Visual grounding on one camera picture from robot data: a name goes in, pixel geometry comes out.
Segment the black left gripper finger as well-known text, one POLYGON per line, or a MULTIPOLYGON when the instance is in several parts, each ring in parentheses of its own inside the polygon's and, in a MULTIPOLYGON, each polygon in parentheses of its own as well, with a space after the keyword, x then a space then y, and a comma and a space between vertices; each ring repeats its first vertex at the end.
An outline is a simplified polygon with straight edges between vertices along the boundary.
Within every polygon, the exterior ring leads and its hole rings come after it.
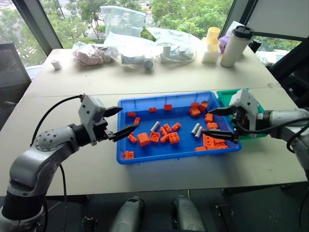
POLYGON ((136 129, 137 126, 137 124, 130 124, 116 133, 111 133, 110 140, 119 141, 125 137, 128 137, 136 129))
POLYGON ((113 107, 106 108, 103 117, 111 117, 113 115, 116 115, 122 109, 123 108, 119 106, 113 106, 113 107))

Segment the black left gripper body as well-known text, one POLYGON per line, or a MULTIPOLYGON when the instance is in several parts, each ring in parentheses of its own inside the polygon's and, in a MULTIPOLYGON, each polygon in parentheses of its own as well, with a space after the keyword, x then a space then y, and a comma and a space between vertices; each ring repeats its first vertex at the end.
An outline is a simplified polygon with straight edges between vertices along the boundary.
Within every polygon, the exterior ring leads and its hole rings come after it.
POLYGON ((104 140, 114 141, 114 134, 107 128, 108 123, 103 117, 99 122, 95 122, 93 125, 94 143, 98 143, 104 140))

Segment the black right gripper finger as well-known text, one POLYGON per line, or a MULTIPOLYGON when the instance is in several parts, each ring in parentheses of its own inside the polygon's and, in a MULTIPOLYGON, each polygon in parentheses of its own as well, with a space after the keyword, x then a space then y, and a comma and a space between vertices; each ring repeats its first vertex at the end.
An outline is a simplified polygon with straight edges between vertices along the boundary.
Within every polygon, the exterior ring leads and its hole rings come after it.
POLYGON ((201 133, 216 139, 229 140, 234 143, 238 142, 238 135, 230 131, 202 129, 201 133))
POLYGON ((219 107, 209 110, 209 113, 217 116, 228 116, 233 115, 233 109, 231 107, 219 107))

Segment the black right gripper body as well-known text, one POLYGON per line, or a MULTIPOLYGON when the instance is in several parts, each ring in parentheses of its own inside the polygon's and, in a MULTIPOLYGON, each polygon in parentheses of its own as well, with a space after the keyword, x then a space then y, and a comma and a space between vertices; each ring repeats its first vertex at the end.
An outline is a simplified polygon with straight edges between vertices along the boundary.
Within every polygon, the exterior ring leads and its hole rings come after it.
POLYGON ((231 106, 232 120, 234 135, 232 142, 238 143, 241 136, 248 136, 248 132, 245 131, 248 119, 246 111, 242 107, 231 106))

